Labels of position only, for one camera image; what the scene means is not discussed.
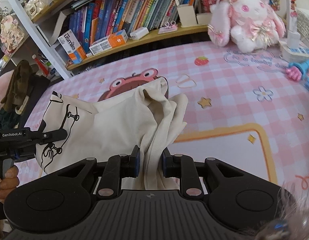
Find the person's left hand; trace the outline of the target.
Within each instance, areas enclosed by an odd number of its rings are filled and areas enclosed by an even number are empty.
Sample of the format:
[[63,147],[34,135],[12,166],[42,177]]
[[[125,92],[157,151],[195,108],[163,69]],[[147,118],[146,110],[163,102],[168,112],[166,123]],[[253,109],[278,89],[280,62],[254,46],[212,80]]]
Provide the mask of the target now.
[[7,196],[19,185],[18,167],[13,165],[5,173],[5,178],[0,179],[0,202],[4,203]]

